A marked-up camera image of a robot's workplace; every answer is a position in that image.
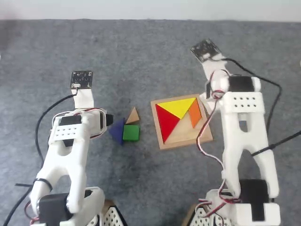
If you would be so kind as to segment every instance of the wooden puzzle board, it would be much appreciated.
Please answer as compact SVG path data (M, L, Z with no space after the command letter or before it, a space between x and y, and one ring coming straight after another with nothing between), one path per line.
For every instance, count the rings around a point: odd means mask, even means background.
M163 142L161 129L160 129L160 123L157 115L156 105L164 102L170 102L175 100L182 100L187 98L195 97L198 106L202 115L202 118L199 120L199 122L196 124L195 128L192 127L189 112L187 112L182 119L178 122L176 127L173 129L169 137L165 142ZM151 101L151 109L154 117L154 122L156 126L156 132L159 142L159 147L161 150L163 149L170 149L174 147L180 147L180 146L187 146L191 144L196 144L196 139L199 131L201 130L203 124L207 120L206 112L204 109L204 106L202 102L199 99L199 94L192 94L192 95L186 95L181 97L173 97L173 98L167 98L167 99L161 99L161 100L154 100ZM205 129L203 136L200 138L201 142L207 142L213 140L210 127L207 126Z

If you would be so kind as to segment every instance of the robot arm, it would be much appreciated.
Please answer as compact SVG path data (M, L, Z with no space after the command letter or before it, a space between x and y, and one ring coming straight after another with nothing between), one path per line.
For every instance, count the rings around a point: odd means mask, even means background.
M208 79L206 93L200 97L209 113L215 104L212 93L218 90L224 94L216 108L222 116L225 147L222 155L222 177L228 190L223 191L241 199L241 203L226 204L216 213L230 218L237 226L277 226L280 224L279 206L269 202L279 193L273 152L267 150L262 155L254 156L261 180L240 180L238 177L238 164L243 150L246 149L252 154L269 145L260 80L256 77L230 74L225 68L226 61L220 60L224 56L210 40L200 42L191 51L201 62ZM246 121L247 131L242 131L240 121ZM252 188L259 189L256 191L259 198L251 197L256 193ZM211 209L222 202L217 190L208 192L206 199L212 202Z
M92 72L73 72L72 93L76 109L55 117L48 141L48 152L36 176L30 195L41 226L83 226L101 213L104 193L98 187L86 188L86 162L91 138L102 135L112 123L104 109L94 108ZM59 178L68 175L67 194L49 195Z

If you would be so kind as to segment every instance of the white wall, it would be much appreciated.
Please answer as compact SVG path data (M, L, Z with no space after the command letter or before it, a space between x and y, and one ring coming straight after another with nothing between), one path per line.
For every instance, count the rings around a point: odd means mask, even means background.
M0 19L301 22L301 0L0 0Z

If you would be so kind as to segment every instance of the green cube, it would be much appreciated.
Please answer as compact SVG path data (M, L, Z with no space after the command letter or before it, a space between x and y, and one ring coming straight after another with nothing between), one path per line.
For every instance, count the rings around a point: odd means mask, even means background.
M140 128L136 125L124 125L123 127L123 140L138 141Z

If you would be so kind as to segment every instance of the blue block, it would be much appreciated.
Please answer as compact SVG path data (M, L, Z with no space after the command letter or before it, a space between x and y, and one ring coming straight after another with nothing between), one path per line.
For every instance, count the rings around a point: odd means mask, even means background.
M120 145L123 145L123 127L125 124L125 118L115 122L113 125L109 127L109 133L113 137L115 141L117 141Z

